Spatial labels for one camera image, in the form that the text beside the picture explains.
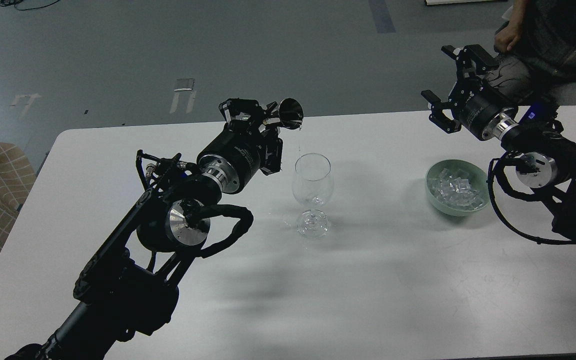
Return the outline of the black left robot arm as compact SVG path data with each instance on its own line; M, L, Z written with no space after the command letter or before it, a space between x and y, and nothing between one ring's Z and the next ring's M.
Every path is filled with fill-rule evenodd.
M194 260L249 230L251 211L222 196L240 193L258 172L281 170L281 129L300 128L304 110L293 98L268 105L229 98L218 109L222 130L194 161L137 151L142 195L78 275L78 305L46 342L10 360L102 360L117 342L152 335L171 321Z

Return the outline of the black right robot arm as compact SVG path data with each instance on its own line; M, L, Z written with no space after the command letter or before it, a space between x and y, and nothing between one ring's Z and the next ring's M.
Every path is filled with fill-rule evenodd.
M432 121L446 133L467 129L479 141L498 139L504 153L487 167L487 193L493 210L512 232L537 244L576 245L576 142L562 135L558 104L538 96L517 120L518 105L484 77L499 62L478 44L441 52L455 63L455 84L446 101L426 89ZM515 228L502 214L494 185L525 202L543 203L553 216L551 230L561 240L529 235Z

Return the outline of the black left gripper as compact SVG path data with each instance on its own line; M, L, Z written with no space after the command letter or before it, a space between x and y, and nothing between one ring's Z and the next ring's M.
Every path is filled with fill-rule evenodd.
M278 127L259 131L266 110L254 99L229 98L218 105L226 125L196 158L202 174L222 193L238 194L257 171L281 171L283 141Z

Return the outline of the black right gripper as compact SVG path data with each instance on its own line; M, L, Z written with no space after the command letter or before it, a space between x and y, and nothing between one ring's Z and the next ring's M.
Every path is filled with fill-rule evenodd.
M479 141L491 139L500 114L513 119L518 112L518 105L485 79L487 73L499 68L499 60L479 44L463 48L443 45L441 52L454 60L456 80L448 101L441 101L430 89L421 91L429 105L429 120L448 134L459 132L463 125ZM450 110L454 119L444 110Z

